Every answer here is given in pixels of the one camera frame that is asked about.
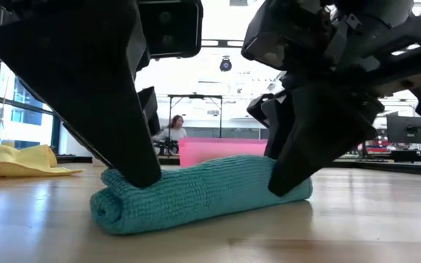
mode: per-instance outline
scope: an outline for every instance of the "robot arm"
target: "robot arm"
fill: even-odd
[[[200,0],[0,5],[17,18],[0,26],[0,59],[97,158],[136,187],[157,182],[155,93],[136,93],[133,80],[151,58],[200,51]],[[374,137],[379,97],[421,87],[421,48],[391,55],[421,46],[412,7],[413,0],[266,0],[260,7],[242,56],[287,72],[284,91],[249,107],[270,129],[265,155],[277,159],[274,194]],[[136,156],[126,155],[130,148]]]

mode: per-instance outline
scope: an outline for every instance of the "window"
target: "window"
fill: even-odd
[[[0,143],[12,140],[16,148],[51,145],[53,116],[0,103]]]
[[[14,100],[35,107],[42,108],[43,103],[36,100],[22,85],[18,77],[14,79]]]

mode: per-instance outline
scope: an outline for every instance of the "person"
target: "person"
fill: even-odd
[[[186,130],[183,128],[183,117],[176,115],[173,117],[167,128],[163,129],[162,132],[153,137],[154,140],[165,140],[170,138],[172,141],[179,141],[184,137],[188,137]]]

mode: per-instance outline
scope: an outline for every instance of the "white shirt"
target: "white shirt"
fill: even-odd
[[[153,138],[156,140],[165,140],[165,138],[168,138],[168,131],[169,129],[166,128],[159,135],[156,135]],[[186,134],[186,130],[184,128],[170,130],[171,140],[179,141],[183,139],[184,137],[188,137],[188,135]]]

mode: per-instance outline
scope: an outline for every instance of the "robot camera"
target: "robot camera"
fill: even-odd
[[[221,72],[228,72],[232,70],[232,62],[230,61],[229,57],[223,57],[222,62],[220,63],[220,71]]]

